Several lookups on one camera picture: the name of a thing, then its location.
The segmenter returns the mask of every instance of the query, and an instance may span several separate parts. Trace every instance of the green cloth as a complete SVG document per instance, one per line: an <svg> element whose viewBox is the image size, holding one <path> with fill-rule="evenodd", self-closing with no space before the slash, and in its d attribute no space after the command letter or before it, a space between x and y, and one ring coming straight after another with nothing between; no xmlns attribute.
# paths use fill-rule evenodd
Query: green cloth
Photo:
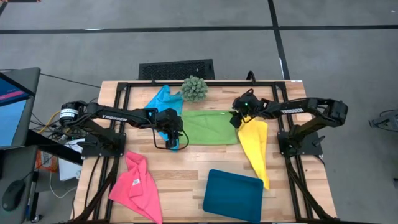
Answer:
<svg viewBox="0 0 398 224"><path fill-rule="evenodd" d="M193 145L237 144L234 126L229 123L232 114L226 110L182 111L183 129ZM180 136L180 144L186 144L185 135Z"/></svg>

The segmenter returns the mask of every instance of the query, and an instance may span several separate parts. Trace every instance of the black floor line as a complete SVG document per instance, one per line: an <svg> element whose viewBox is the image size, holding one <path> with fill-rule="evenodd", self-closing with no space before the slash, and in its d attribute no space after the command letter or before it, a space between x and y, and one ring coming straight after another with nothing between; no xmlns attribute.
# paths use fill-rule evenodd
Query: black floor line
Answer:
<svg viewBox="0 0 398 224"><path fill-rule="evenodd" d="M1 4L1 6L0 6L0 16L1 16L2 12L4 12L4 9L6 8L6 6L7 6L7 3L6 3L6 2L3 2L3 3Z"/></svg>
<svg viewBox="0 0 398 224"><path fill-rule="evenodd" d="M280 26L279 30L374 30L398 29L398 25L360 25L360 26Z"/></svg>
<svg viewBox="0 0 398 224"><path fill-rule="evenodd" d="M274 34L275 34L276 47L278 49L280 66L282 67L282 76L284 80L290 80L290 74L289 74L289 69L287 68L284 45L282 43L282 37L280 36L278 20L276 17L274 1L268 0L268 6L269 6L269 12L271 14L272 25L273 27L275 27Z"/></svg>
<svg viewBox="0 0 398 224"><path fill-rule="evenodd" d="M41 29L41 30L0 30L0 34L104 34L104 33L139 33L139 32L258 31L258 30L273 30L273 29L274 28L272 26Z"/></svg>

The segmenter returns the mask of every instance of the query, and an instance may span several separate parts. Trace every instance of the yellow cloth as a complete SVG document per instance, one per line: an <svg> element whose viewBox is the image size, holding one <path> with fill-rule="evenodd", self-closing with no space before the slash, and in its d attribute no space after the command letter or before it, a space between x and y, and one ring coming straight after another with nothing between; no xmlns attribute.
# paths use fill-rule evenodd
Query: yellow cloth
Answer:
<svg viewBox="0 0 398 224"><path fill-rule="evenodd" d="M258 178L263 181L264 188L269 190L269 179L266 169L267 130L267 123L253 119L248 123L242 122L238 130L238 136L251 166Z"/></svg>

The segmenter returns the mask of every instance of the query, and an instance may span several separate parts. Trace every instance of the succulent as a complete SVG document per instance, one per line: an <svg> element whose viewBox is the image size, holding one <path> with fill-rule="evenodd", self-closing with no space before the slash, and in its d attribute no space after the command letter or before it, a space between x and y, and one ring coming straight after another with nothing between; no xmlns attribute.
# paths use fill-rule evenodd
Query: succulent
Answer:
<svg viewBox="0 0 398 224"><path fill-rule="evenodd" d="M207 84L202 78L190 76L182 84L182 98L187 102L199 102L206 98Z"/></svg>

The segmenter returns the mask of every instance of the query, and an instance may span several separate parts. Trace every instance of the wooden table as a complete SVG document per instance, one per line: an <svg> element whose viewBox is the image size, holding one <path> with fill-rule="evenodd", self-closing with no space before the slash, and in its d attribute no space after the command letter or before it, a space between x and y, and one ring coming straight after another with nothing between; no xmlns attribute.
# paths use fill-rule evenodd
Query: wooden table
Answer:
<svg viewBox="0 0 398 224"><path fill-rule="evenodd" d="M113 106L116 94L117 81L103 82L98 103ZM285 81L289 99L305 97L302 82ZM273 99L271 87L267 86L217 86L209 87L207 99L200 103L184 103L183 110L228 110L236 97L249 88L254 89L258 98ZM179 91L180 87L172 87L172 94ZM131 89L128 109L143 108L160 90L160 87L134 87ZM122 92L119 107L123 105L124 93ZM311 119L310 114L293 115L295 124L302 124ZM109 121L97 119L96 122L104 127L109 127ZM279 152L277 120L268 120L268 142L266 149L266 167L271 182L271 189L264 190L262 203L262 222L295 221L292 199L288 184L284 158ZM234 174L256 177L249 160L240 144L232 146L188 146L178 152L156 149L153 144L150 129L136 129L126 125L128 150L146 156L149 172L156 181L159 190L160 204L164 222L239 222L239 220L215 215L203 211L203 198L205 196L206 182L209 170L219 169ZM83 210L88 179L93 169L96 158L86 159L83 163L80 181L75 197L75 211L79 215ZM323 164L313 156L302 156L303 168L309 191L325 209L335 217L336 212L331 197L328 180ZM95 169L93 181L88 194L89 201L98 188L102 158ZM118 174L127 171L124 157L119 163ZM299 189L298 199L302 216L305 217L302 194ZM103 218L106 206L104 194L99 217ZM148 219L138 215L130 209L113 203L111 222L149 222Z"/></svg>

